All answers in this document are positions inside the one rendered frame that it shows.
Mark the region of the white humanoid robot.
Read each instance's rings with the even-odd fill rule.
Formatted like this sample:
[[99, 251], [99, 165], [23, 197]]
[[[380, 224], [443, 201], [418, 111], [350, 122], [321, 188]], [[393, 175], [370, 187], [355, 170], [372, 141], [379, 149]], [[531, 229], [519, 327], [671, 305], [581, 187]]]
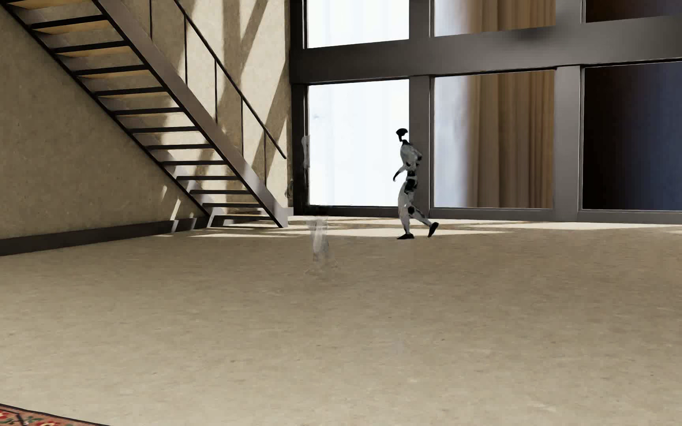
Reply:
[[405, 181], [399, 190], [397, 197], [397, 207], [399, 212], [399, 219], [402, 223], [404, 234], [398, 239], [413, 239], [414, 235], [410, 230], [410, 220], [414, 218], [422, 224], [429, 227], [428, 238], [431, 238], [437, 228], [438, 222], [431, 222], [425, 215], [414, 205], [414, 193], [418, 187], [418, 168], [422, 161], [422, 153], [415, 148], [412, 143], [407, 141], [404, 136], [408, 133], [405, 128], [400, 128], [395, 131], [397, 137], [401, 141], [399, 153], [402, 159], [402, 166], [395, 172], [393, 180], [396, 180], [399, 174], [406, 173]]

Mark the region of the beige floor-length curtain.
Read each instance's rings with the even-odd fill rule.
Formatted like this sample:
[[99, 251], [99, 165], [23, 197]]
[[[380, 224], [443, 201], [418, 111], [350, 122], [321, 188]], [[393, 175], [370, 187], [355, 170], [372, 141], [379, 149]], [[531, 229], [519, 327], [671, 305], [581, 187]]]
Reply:
[[[555, 24], [555, 0], [473, 0], [483, 33]], [[553, 207], [554, 71], [472, 77], [470, 207]]]

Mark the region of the dark metal open staircase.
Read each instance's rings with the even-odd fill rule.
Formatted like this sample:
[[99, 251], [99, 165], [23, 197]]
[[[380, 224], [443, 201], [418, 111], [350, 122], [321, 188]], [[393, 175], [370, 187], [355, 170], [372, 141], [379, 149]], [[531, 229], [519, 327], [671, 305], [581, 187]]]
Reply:
[[289, 0], [0, 0], [209, 219], [287, 228]]

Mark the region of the dark grey window frame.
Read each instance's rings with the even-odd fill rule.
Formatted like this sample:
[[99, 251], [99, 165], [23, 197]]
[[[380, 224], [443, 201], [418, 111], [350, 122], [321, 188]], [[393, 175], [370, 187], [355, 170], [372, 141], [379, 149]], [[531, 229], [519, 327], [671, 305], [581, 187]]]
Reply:
[[[556, 0], [554, 26], [433, 36], [433, 0], [408, 0], [407, 39], [308, 48], [307, 0], [289, 0], [292, 178], [294, 209], [308, 202], [305, 156], [299, 139], [308, 131], [308, 88], [386, 80], [408, 81], [409, 130], [429, 154], [418, 202], [435, 218], [682, 224], [682, 211], [582, 208], [584, 71], [588, 68], [682, 62], [682, 15], [585, 22], [587, 0]], [[433, 207], [433, 80], [452, 75], [553, 69], [555, 83], [553, 207]]]

